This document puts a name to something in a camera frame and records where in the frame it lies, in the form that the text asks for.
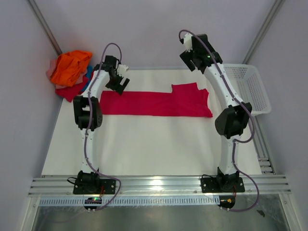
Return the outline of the magenta pink t-shirt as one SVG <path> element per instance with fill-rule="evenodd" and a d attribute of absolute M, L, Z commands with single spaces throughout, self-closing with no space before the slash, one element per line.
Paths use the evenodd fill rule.
<path fill-rule="evenodd" d="M 171 88 L 171 92 L 125 91 L 122 95 L 103 91 L 100 108 L 104 115 L 213 117 L 207 89 L 198 89 L 195 82 Z"/>

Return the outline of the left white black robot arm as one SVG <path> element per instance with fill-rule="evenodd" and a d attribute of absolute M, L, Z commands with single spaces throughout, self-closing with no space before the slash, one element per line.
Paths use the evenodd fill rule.
<path fill-rule="evenodd" d="M 128 70 L 120 60 L 107 55 L 96 65 L 93 78 L 86 90 L 73 99 L 75 123 L 81 131 L 83 140 L 83 160 L 81 170 L 74 182 L 73 194 L 99 194 L 104 182 L 99 174 L 98 130 L 103 123 L 100 107 L 101 94 L 105 88 L 122 95 L 129 83 L 123 74 Z"/>

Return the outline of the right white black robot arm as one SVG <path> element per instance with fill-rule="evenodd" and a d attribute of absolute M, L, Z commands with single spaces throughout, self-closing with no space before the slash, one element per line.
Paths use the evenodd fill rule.
<path fill-rule="evenodd" d="M 195 35 L 188 30 L 183 32 L 184 36 L 179 35 L 180 42 L 185 46 L 181 59 L 191 71 L 199 70 L 206 77 L 221 106 L 221 113 L 215 120 L 215 129 L 221 137 L 220 163 L 215 177 L 201 177 L 202 191 L 243 193 L 243 179 L 236 168 L 236 143 L 242 142 L 241 136 L 252 120 L 252 105 L 244 102 L 236 93 L 223 61 L 210 45 L 207 35 Z"/>

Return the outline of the blue t-shirt in pile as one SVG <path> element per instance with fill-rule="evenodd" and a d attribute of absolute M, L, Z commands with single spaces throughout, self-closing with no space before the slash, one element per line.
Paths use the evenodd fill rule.
<path fill-rule="evenodd" d="M 80 90 L 81 93 L 83 93 L 87 89 L 92 77 L 93 77 L 93 66 L 88 65 L 87 73 L 83 76 L 83 88 Z"/>

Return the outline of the orange folded t-shirt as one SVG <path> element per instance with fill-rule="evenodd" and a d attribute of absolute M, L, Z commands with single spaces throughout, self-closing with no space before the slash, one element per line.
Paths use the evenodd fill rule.
<path fill-rule="evenodd" d="M 75 50 L 62 53 L 55 61 L 55 68 L 51 73 L 50 81 L 54 85 L 72 87 L 80 75 L 87 70 L 92 58 L 92 52 Z"/>

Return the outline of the white perforated plastic basket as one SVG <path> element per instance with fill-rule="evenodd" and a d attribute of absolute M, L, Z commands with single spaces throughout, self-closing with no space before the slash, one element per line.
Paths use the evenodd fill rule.
<path fill-rule="evenodd" d="M 271 104 L 256 67 L 247 64 L 224 64 L 227 77 L 244 102 L 252 105 L 253 116 L 271 112 Z"/>

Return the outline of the red t-shirt at bottom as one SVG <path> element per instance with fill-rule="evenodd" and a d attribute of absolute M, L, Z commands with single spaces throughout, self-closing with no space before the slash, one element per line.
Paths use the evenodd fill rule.
<path fill-rule="evenodd" d="M 73 85 L 72 87 L 66 87 L 66 88 L 62 88 L 62 89 L 55 89 L 55 93 L 56 93 L 58 96 L 60 96 L 60 97 L 62 97 L 62 98 L 64 98 L 64 99 L 66 99 L 68 102 L 72 102 L 72 100 L 73 100 L 76 96 L 82 94 L 82 93 L 80 92 L 80 90 L 81 90 L 82 88 L 83 88 L 83 79 L 82 79 L 81 83 L 75 84 L 75 85 Z"/>

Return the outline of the pink t-shirt under orange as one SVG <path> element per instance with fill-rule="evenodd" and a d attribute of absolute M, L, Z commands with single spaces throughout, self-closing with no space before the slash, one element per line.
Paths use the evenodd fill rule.
<path fill-rule="evenodd" d="M 46 76 L 47 76 L 48 79 L 51 78 L 55 69 L 56 69 L 56 60 L 50 60 L 49 69 L 46 71 Z"/>

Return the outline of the left controller board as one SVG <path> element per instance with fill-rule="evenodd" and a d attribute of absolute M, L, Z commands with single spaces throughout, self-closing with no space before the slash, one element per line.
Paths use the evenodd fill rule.
<path fill-rule="evenodd" d="M 100 197 L 86 198 L 83 206 L 86 210 L 95 210 L 102 205 L 102 199 Z"/>

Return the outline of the controller board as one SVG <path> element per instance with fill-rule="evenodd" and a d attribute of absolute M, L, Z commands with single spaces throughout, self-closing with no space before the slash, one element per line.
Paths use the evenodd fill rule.
<path fill-rule="evenodd" d="M 102 199 L 100 197 L 86 198 L 83 206 L 86 210 L 95 210 L 102 205 Z"/>
<path fill-rule="evenodd" d="M 235 201 L 234 196 L 220 196 L 218 206 L 220 209 L 230 211 L 234 207 Z"/>

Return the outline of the right controller board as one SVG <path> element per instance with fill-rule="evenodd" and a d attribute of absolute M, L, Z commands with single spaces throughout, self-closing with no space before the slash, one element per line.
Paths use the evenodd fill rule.
<path fill-rule="evenodd" d="M 235 201 L 234 196 L 220 196 L 218 206 L 220 209 L 230 211 L 234 207 Z"/>

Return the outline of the left corner metal post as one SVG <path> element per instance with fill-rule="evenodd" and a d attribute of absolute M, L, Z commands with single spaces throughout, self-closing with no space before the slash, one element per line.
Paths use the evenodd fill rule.
<path fill-rule="evenodd" d="M 39 6 L 37 5 L 35 0 L 26 0 L 28 3 L 33 15 L 37 19 L 38 23 L 40 24 L 42 30 L 44 31 L 48 41 L 50 42 L 51 46 L 53 47 L 54 51 L 57 55 L 62 54 L 62 49 L 60 48 L 55 36 L 53 35 L 45 17 L 43 16 Z"/>

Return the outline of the corner metal post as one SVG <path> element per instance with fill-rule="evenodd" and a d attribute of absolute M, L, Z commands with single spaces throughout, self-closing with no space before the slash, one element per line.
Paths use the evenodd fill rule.
<path fill-rule="evenodd" d="M 275 20 L 276 16 L 278 15 L 280 9 L 284 5 L 285 0 L 275 0 L 273 5 L 271 6 L 269 12 L 267 13 L 260 29 L 258 30 L 253 42 L 251 43 L 251 46 L 248 49 L 248 52 L 246 53 L 242 64 L 249 64 L 252 57 L 257 51 L 257 48 L 260 46 L 262 40 L 264 39 L 265 35 L 267 34 L 270 26 L 272 25 L 273 21 Z"/>
<path fill-rule="evenodd" d="M 53 35 L 45 17 L 43 16 L 39 6 L 37 5 L 35 0 L 26 0 L 28 3 L 33 15 L 37 19 L 38 23 L 40 24 L 42 30 L 44 31 L 48 41 L 50 42 L 51 46 L 53 47 L 54 51 L 57 55 L 62 54 L 62 49 L 60 48 L 55 36 Z"/>

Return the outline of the right corner metal post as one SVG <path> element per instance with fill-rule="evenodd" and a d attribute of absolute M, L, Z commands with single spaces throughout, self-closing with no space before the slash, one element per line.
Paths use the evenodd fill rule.
<path fill-rule="evenodd" d="M 262 40 L 264 39 L 265 35 L 267 34 L 270 26 L 272 25 L 273 21 L 275 20 L 276 16 L 278 15 L 280 9 L 284 5 L 285 0 L 275 0 L 273 5 L 271 6 L 269 12 L 267 13 L 260 29 L 258 30 L 253 42 L 251 43 L 251 46 L 248 49 L 248 52 L 246 53 L 242 64 L 249 64 L 252 57 L 257 51 L 257 48 L 260 46 Z"/>

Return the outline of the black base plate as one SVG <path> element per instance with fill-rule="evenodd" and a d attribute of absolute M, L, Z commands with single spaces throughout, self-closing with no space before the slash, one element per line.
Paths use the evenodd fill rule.
<path fill-rule="evenodd" d="M 83 182 L 76 180 L 73 194 L 115 194 L 116 181 L 112 179 L 96 179 Z"/>
<path fill-rule="evenodd" d="M 205 177 L 200 179 L 202 193 L 243 193 L 245 192 L 244 182 L 241 177 L 237 181 L 218 182 L 217 178 Z"/>

